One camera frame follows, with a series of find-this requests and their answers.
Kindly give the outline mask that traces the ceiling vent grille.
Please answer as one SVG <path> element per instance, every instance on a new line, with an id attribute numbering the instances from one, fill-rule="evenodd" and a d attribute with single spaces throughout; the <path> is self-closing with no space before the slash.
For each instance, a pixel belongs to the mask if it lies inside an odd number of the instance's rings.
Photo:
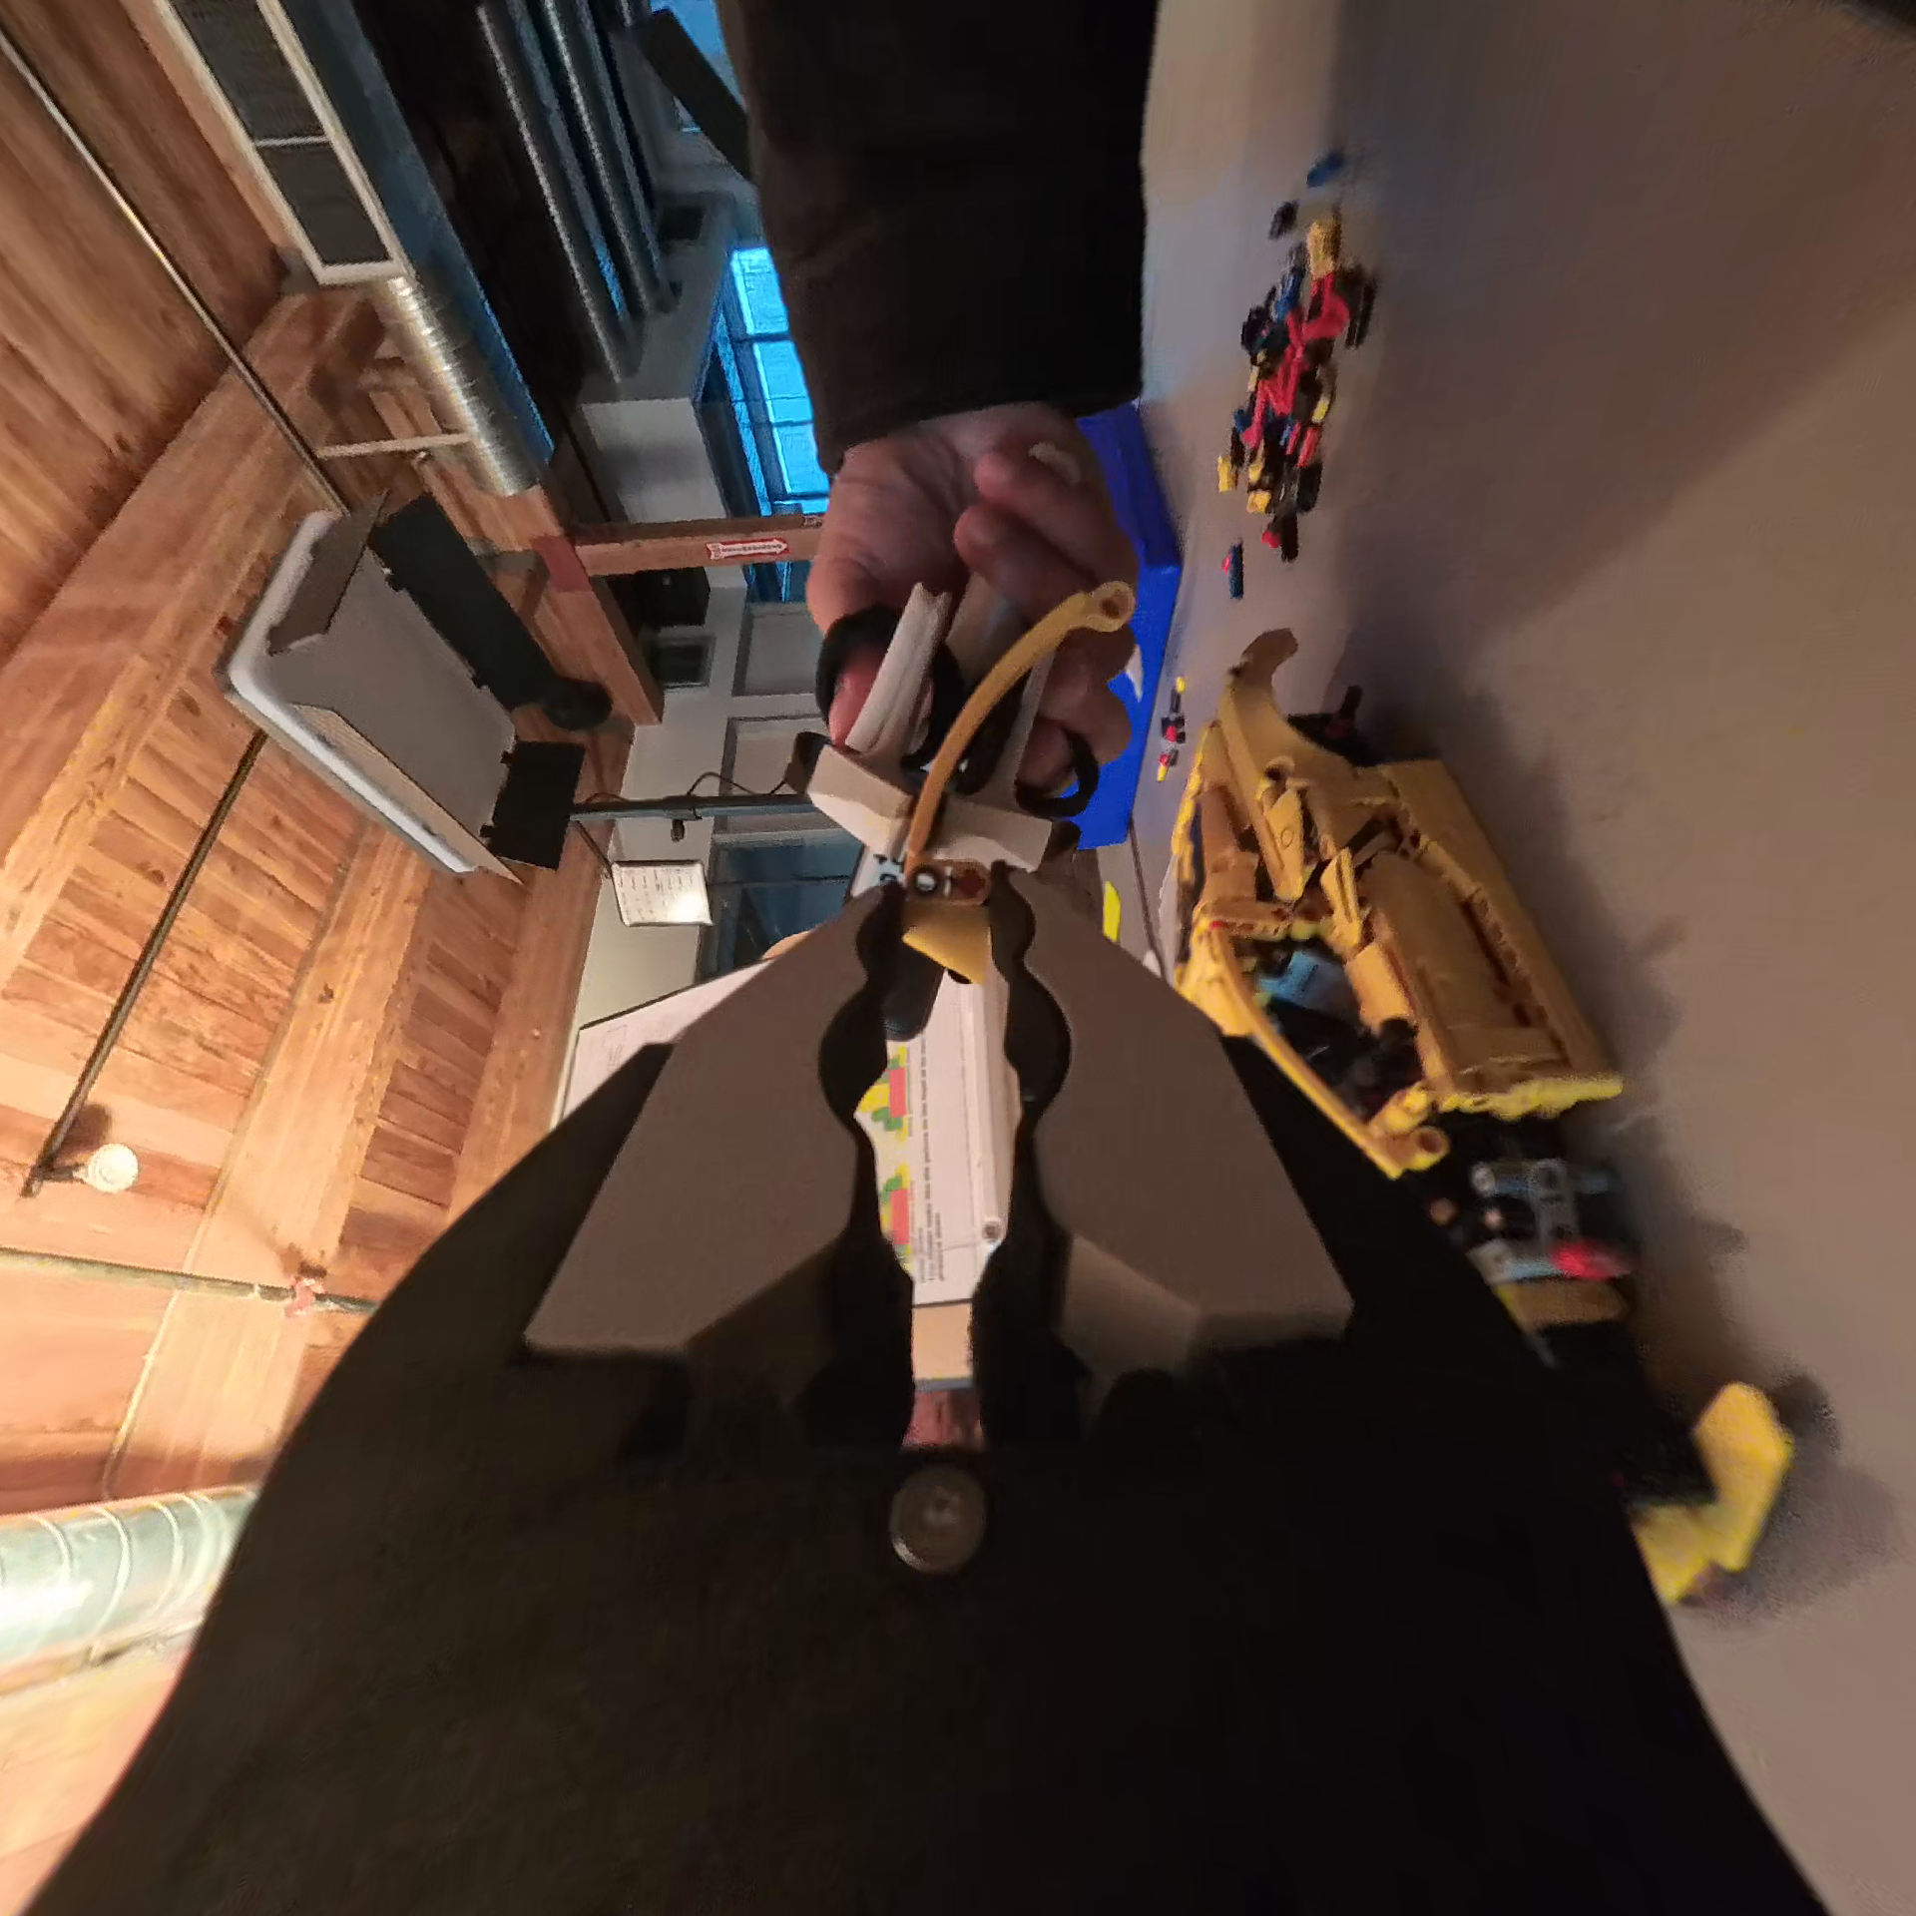
<path id="1" fill-rule="evenodd" d="M 292 4 L 157 3 L 157 19 L 313 282 L 402 282 L 409 257 Z"/>

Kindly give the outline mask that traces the white paper notice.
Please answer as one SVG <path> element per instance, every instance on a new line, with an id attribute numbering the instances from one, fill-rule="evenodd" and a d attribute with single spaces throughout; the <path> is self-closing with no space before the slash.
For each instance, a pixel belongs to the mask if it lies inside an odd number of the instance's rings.
<path id="1" fill-rule="evenodd" d="M 610 882 L 623 928 L 714 925 L 707 869 L 697 858 L 617 861 Z"/>

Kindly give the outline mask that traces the yellow toy brick car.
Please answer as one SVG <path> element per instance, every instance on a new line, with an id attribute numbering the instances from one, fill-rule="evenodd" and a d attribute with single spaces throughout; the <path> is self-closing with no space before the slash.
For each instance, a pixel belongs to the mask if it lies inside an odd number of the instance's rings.
<path id="1" fill-rule="evenodd" d="M 1459 781 L 1381 757 L 1357 686 L 1284 713 L 1297 648 L 1258 635 L 1196 742 L 1167 871 L 1175 986 L 1465 1254 L 1592 1427 L 1662 1601 L 1703 1605 L 1757 1559 L 1793 1438 L 1750 1382 L 1691 1421 L 1654 1391 L 1636 1219 L 1565 1131 L 1623 1078 Z"/>

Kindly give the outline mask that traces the pile of red black bricks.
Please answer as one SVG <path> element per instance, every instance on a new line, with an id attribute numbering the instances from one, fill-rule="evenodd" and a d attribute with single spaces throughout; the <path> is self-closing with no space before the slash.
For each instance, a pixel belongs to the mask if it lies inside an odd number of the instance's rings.
<path id="1" fill-rule="evenodd" d="M 1323 150 L 1268 223 L 1268 239 L 1284 246 L 1282 273 L 1240 330 L 1249 379 L 1214 464 L 1219 494 L 1241 497 L 1262 522 L 1262 546 L 1289 567 L 1323 497 L 1342 368 L 1367 344 L 1381 292 L 1346 237 L 1350 177 L 1349 150 Z"/>

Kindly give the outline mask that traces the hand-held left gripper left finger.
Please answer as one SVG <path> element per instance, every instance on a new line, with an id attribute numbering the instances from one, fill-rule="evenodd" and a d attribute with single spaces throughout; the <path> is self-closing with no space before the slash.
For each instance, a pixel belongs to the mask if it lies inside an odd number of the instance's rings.
<path id="1" fill-rule="evenodd" d="M 902 895 L 863 895 L 657 1063 L 528 1347 L 665 1358 L 806 1418 L 909 1418 L 912 1288 L 856 1106 L 887 1057 Z"/>

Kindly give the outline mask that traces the grey ceiling heater unit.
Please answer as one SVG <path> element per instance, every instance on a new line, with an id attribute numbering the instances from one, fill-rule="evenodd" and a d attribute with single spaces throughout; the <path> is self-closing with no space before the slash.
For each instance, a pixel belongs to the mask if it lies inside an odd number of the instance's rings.
<path id="1" fill-rule="evenodd" d="M 220 674 L 263 736 L 459 879 L 562 869 L 585 739 L 617 715 L 431 495 L 307 517 Z"/>

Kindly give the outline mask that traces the person's right forearm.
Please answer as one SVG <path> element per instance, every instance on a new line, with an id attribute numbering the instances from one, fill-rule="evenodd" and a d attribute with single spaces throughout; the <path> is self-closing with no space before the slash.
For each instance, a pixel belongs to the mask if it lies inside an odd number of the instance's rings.
<path id="1" fill-rule="evenodd" d="M 1157 3 L 718 4 L 821 468 L 1143 390 Z"/>

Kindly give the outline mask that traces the person's right hand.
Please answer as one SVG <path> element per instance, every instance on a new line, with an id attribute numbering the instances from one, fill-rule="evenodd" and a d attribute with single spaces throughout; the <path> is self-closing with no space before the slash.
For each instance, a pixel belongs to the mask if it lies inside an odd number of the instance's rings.
<path id="1" fill-rule="evenodd" d="M 821 635 L 912 588 L 964 594 L 989 582 L 1024 627 L 1100 585 L 1136 587 L 1139 560 L 1076 423 L 1046 404 L 933 417 L 856 445 L 832 482 L 806 601 Z M 1133 650 L 1128 629 L 1074 633 L 1051 658 L 1023 779 L 1051 788 L 1070 739 L 1100 764 L 1126 754 L 1132 723 L 1111 692 Z M 877 680 L 886 647 L 863 640 L 832 682 L 826 725 L 837 748 Z"/>

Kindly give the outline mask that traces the printed instruction sheet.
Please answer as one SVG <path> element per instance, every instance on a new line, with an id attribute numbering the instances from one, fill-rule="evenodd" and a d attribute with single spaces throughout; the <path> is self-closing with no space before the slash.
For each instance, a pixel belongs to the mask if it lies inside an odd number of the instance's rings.
<path id="1" fill-rule="evenodd" d="M 889 1043 L 856 1108 L 879 1228 L 917 1309 L 970 1302 L 1009 1233 L 1018 1083 L 1005 1025 L 1002 986 L 944 978 L 925 1031 Z"/>

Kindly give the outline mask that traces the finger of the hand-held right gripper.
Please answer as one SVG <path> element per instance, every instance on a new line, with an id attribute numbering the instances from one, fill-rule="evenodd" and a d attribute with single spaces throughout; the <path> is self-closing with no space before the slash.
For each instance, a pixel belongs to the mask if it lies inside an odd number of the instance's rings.
<path id="1" fill-rule="evenodd" d="M 875 856 L 905 858 L 920 796 L 896 769 L 877 769 L 821 739 L 806 775 L 806 802 Z"/>
<path id="2" fill-rule="evenodd" d="M 1048 862 L 1054 822 L 1027 810 L 1010 790 L 948 795 L 948 862 L 993 871 L 1039 871 Z"/>

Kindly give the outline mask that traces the silver ventilation duct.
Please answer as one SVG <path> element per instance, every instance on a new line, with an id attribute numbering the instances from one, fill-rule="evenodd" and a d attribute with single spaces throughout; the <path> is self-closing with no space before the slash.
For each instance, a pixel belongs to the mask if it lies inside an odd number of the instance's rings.
<path id="1" fill-rule="evenodd" d="M 226 1485 L 4 1517 L 4 1674 L 191 1632 L 256 1501 Z"/>
<path id="2" fill-rule="evenodd" d="M 681 302 L 617 65 L 623 4 L 361 7 L 553 445 Z"/>

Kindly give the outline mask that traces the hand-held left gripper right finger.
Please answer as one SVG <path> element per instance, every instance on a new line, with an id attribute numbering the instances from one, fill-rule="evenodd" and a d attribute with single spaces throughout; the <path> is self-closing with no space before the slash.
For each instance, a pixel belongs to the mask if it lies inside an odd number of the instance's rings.
<path id="1" fill-rule="evenodd" d="M 1340 1338 L 1350 1294 L 1209 1021 L 1037 879 L 995 882 L 991 956 L 1018 1123 L 989 1395 Z"/>

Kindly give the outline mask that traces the blue plastic bin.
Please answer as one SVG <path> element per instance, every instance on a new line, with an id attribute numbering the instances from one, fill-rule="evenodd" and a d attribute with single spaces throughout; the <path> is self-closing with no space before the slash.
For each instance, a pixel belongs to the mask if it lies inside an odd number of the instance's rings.
<path id="1" fill-rule="evenodd" d="M 1139 561 L 1132 620 L 1136 659 L 1111 685 L 1132 725 L 1130 744 L 1103 769 L 1095 795 L 1076 820 L 1081 846 L 1103 851 L 1126 839 L 1143 771 L 1157 764 L 1163 746 L 1159 710 L 1185 556 L 1139 404 L 1113 407 L 1080 424 L 1104 474 L 1118 525 L 1132 539 Z"/>

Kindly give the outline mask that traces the grey desk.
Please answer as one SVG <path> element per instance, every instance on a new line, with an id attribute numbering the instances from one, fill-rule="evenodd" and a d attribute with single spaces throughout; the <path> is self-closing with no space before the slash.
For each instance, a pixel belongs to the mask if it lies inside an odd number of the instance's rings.
<path id="1" fill-rule="evenodd" d="M 1143 145 L 1191 710 L 1289 625 L 1614 1050 L 1649 1355 L 1801 1436 L 1680 1625 L 1836 1911 L 1911 1911 L 1911 59 L 1855 4 L 1167 4 Z M 1332 146 L 1381 292 L 1289 567 L 1214 464 Z"/>

